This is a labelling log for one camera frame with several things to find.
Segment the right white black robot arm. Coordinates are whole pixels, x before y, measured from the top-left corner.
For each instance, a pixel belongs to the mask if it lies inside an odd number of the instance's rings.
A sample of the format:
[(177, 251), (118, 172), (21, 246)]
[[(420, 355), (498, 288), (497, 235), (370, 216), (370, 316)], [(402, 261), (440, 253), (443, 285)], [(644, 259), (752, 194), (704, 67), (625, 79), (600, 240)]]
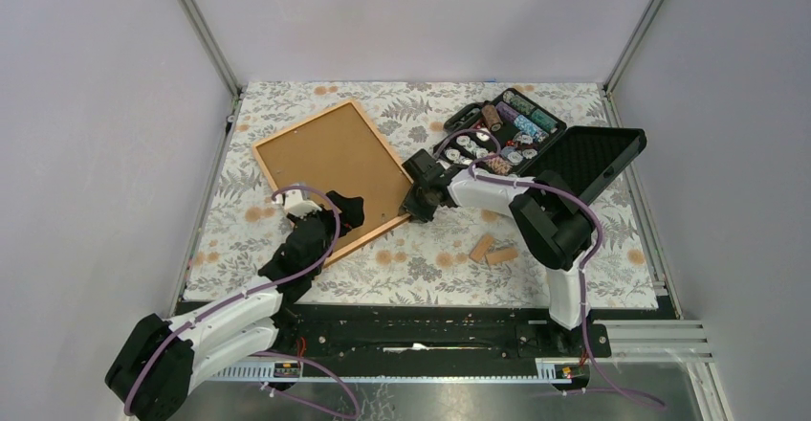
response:
[(585, 268), (603, 242), (596, 213), (566, 189), (539, 179), (509, 178), (474, 164), (443, 166), (426, 150), (408, 158), (403, 168), (413, 185), (402, 210), (429, 222), (440, 207), (476, 208), (513, 219), (526, 248), (545, 269), (550, 289), (548, 331), (554, 351), (571, 356), (586, 343)]

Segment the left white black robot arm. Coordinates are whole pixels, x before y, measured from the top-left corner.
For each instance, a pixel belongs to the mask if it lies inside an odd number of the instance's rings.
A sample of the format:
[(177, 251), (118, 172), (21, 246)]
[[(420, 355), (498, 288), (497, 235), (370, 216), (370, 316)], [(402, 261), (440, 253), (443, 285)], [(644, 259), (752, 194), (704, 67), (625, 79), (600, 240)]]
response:
[(364, 200), (303, 185), (281, 188), (272, 200), (293, 227), (255, 276), (191, 312), (137, 322), (104, 378), (126, 415), (166, 420), (220, 370), (268, 349), (283, 355), (294, 348), (295, 327), (274, 316), (311, 288), (339, 239), (363, 225)]

